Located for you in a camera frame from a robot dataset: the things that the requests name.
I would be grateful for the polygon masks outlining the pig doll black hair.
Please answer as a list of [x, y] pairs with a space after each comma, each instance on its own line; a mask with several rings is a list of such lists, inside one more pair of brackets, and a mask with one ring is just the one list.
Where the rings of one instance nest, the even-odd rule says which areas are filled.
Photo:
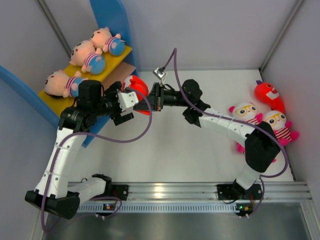
[[54, 98], [75, 98], [79, 95], [79, 86], [88, 78], [82, 77], [80, 71], [68, 76], [63, 70], [51, 73], [45, 83], [44, 92]]

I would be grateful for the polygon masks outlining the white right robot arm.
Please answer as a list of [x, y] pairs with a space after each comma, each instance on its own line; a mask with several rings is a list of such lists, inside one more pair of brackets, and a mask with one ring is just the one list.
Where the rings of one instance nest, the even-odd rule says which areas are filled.
[[220, 193], [220, 199], [244, 199], [251, 194], [253, 185], [280, 153], [271, 126], [262, 121], [257, 125], [240, 122], [218, 113], [201, 100], [203, 92], [194, 79], [186, 80], [181, 91], [168, 85], [154, 83], [148, 101], [155, 111], [164, 106], [186, 107], [185, 120], [200, 128], [214, 130], [244, 147], [245, 166], [228, 190]]

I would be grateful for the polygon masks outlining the pig doll blue pants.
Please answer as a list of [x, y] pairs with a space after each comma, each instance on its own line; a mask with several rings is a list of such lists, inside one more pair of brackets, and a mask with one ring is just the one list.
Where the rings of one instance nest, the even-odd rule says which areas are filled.
[[69, 63], [81, 68], [83, 73], [101, 74], [106, 67], [106, 60], [100, 48], [95, 48], [89, 40], [79, 42], [71, 51]]

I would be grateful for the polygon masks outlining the red plush monster white mouth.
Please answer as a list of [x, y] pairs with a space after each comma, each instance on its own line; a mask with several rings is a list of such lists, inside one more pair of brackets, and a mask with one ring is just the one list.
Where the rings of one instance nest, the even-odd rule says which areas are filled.
[[268, 82], [256, 81], [254, 96], [260, 102], [268, 105], [272, 110], [285, 113], [285, 104], [278, 90]]

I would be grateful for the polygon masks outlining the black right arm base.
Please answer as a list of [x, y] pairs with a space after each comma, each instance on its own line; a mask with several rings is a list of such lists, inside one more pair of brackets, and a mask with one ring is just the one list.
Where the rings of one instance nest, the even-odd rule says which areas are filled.
[[262, 193], [261, 185], [257, 183], [249, 189], [244, 189], [236, 182], [217, 185], [219, 200], [260, 200]]

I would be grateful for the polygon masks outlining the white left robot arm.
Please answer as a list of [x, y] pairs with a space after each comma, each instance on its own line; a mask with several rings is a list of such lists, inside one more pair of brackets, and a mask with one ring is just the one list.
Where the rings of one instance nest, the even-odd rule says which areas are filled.
[[55, 216], [70, 220], [84, 202], [99, 196], [109, 199], [113, 194], [112, 179], [94, 174], [87, 181], [68, 187], [78, 151], [97, 119], [109, 116], [115, 125], [134, 116], [124, 111], [139, 102], [133, 91], [122, 92], [117, 81], [104, 89], [98, 80], [84, 80], [78, 85], [78, 95], [72, 106], [65, 108], [58, 123], [54, 148], [46, 170], [34, 190], [26, 192], [25, 201]]

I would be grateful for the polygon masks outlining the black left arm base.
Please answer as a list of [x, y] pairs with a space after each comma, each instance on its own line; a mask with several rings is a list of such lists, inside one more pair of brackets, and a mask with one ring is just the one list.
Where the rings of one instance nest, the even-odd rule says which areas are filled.
[[108, 197], [116, 197], [122, 201], [126, 201], [129, 194], [129, 186], [127, 184], [109, 183], [104, 193]]

